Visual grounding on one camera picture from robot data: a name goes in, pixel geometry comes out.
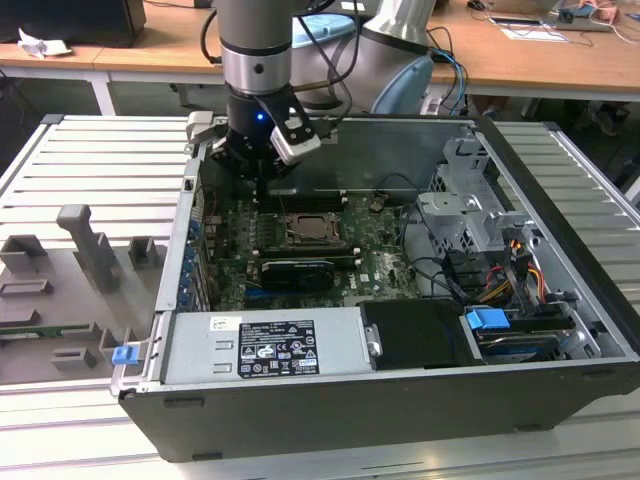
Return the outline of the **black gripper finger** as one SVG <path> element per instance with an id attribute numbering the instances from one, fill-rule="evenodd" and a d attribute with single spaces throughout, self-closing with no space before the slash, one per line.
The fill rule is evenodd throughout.
<path id="1" fill-rule="evenodd" d="M 230 177 L 235 196 L 257 202 L 262 190 L 260 151 L 247 136 L 228 133 L 212 145 L 211 159 Z"/>
<path id="2" fill-rule="evenodd" d="M 279 163 L 263 163 L 260 167 L 260 198 L 268 195 L 269 185 L 279 178 Z"/>

